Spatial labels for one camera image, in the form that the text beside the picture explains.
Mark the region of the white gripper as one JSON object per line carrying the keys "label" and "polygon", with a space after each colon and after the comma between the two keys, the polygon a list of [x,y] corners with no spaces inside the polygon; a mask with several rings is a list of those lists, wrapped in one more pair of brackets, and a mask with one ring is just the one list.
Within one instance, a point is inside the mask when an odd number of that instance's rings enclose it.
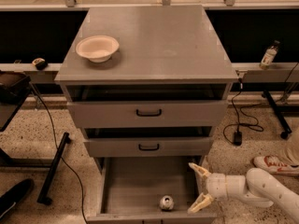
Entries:
{"label": "white gripper", "polygon": [[211,174],[206,168],[190,162],[189,166],[206,179],[208,194],[201,193],[189,207],[188,213],[194,214],[212,204],[214,199],[241,199],[247,193],[246,178],[243,175]]}

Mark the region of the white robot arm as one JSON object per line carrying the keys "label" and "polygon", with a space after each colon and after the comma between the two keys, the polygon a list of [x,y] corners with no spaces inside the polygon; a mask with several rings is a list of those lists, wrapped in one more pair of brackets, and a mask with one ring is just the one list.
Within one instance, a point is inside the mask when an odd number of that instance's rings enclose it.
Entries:
{"label": "white robot arm", "polygon": [[189,213],[208,207],[213,201],[237,199],[242,203],[267,208],[276,204],[299,224],[299,195],[282,185],[260,168],[251,168],[245,175],[210,173],[193,162],[189,166],[206,181],[207,193],[201,193],[188,209]]}

